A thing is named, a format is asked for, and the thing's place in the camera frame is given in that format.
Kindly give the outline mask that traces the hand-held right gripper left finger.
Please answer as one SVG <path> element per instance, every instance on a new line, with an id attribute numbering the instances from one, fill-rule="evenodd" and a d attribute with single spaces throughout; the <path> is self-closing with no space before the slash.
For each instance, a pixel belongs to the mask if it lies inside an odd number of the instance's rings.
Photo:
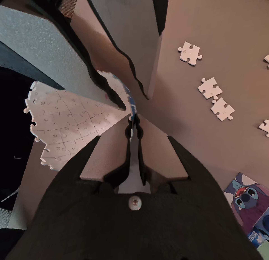
<path id="1" fill-rule="evenodd" d="M 129 117 L 126 115 L 101 134 L 80 175 L 82 180 L 106 182 L 115 189 L 127 179 L 132 129 Z"/>

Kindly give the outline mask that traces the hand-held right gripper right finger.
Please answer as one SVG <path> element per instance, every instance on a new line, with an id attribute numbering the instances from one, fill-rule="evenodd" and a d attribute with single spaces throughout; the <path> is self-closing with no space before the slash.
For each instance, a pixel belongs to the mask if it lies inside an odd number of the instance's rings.
<path id="1" fill-rule="evenodd" d="M 168 135 L 140 114 L 135 116 L 138 138 L 138 161 L 143 185 L 159 186 L 186 180 L 189 176 L 174 150 Z"/>

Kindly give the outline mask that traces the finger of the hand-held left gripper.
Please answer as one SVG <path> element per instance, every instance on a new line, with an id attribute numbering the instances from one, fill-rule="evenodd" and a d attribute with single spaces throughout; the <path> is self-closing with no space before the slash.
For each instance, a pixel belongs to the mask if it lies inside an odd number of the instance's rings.
<path id="1" fill-rule="evenodd" d="M 105 87 L 97 86 L 94 73 L 50 20 L 3 5 L 0 16 L 1 44 L 37 72 L 30 73 L 34 80 L 126 110 L 107 79 L 94 70 L 105 82 Z"/>
<path id="2" fill-rule="evenodd" d="M 146 99 L 152 99 L 162 41 L 163 0 L 87 0 Z"/>

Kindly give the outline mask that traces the partly built puzzle ball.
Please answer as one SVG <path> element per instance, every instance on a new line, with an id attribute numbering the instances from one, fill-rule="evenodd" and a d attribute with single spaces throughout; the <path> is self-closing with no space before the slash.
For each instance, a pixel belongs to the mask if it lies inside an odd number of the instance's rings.
<path id="1" fill-rule="evenodd" d="M 129 89 L 112 73 L 97 71 L 126 105 L 122 111 L 67 90 L 57 90 L 35 81 L 25 99 L 24 113 L 30 113 L 35 141 L 46 144 L 41 164 L 59 171 L 96 136 L 101 135 L 126 115 L 136 113 Z"/>

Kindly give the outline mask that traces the puzzle pieces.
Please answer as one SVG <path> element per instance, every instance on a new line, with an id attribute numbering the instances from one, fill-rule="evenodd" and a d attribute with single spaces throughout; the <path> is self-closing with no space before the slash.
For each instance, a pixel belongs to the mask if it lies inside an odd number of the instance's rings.
<path id="1" fill-rule="evenodd" d="M 181 53 L 180 60 L 184 62 L 189 60 L 188 63 L 191 66 L 195 66 L 197 60 L 202 59 L 202 55 L 199 55 L 199 51 L 199 47 L 191 45 L 191 43 L 188 42 L 185 42 L 183 47 L 178 48 L 178 52 Z M 228 105 L 222 97 L 218 97 L 218 95 L 222 93 L 222 90 L 217 85 L 214 77 L 208 80 L 202 78 L 201 85 L 197 89 L 206 99 L 213 98 L 211 111 L 220 121 L 233 119 L 231 115 L 235 110 L 230 105 Z"/>

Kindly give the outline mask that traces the printed cardboard puzzle box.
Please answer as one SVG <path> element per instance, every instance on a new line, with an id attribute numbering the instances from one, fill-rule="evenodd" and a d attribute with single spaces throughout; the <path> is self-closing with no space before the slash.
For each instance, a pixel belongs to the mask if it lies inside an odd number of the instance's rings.
<path id="1" fill-rule="evenodd" d="M 249 241 L 263 259 L 269 259 L 269 190 L 238 173 L 224 195 Z"/>

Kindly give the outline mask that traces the person's dark clothed torso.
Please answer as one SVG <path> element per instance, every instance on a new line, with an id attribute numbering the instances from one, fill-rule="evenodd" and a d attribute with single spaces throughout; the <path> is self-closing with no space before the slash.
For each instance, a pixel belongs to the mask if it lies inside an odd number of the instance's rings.
<path id="1" fill-rule="evenodd" d="M 0 69 L 0 185 L 1 201 L 21 184 L 34 135 L 25 99 L 33 80 L 13 70 Z"/>

